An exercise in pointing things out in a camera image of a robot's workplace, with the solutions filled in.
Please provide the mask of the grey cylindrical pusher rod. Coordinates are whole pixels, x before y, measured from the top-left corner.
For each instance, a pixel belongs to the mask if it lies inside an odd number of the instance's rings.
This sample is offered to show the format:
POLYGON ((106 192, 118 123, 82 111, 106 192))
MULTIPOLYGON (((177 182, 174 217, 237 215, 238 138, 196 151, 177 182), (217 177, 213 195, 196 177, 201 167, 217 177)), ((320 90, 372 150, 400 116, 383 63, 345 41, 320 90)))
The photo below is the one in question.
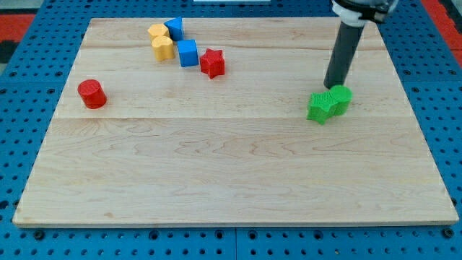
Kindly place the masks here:
POLYGON ((344 22, 340 23, 323 81, 327 89, 345 82, 363 30, 364 27, 353 27, 344 22))

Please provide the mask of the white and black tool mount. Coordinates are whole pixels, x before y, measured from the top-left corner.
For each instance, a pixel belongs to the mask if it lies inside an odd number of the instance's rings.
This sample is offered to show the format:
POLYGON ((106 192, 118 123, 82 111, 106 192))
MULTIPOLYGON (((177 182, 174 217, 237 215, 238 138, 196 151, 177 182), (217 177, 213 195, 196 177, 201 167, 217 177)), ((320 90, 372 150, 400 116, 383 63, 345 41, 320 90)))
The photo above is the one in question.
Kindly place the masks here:
POLYGON ((350 27, 364 27, 368 21, 383 24, 399 0, 331 0, 332 10, 350 27))

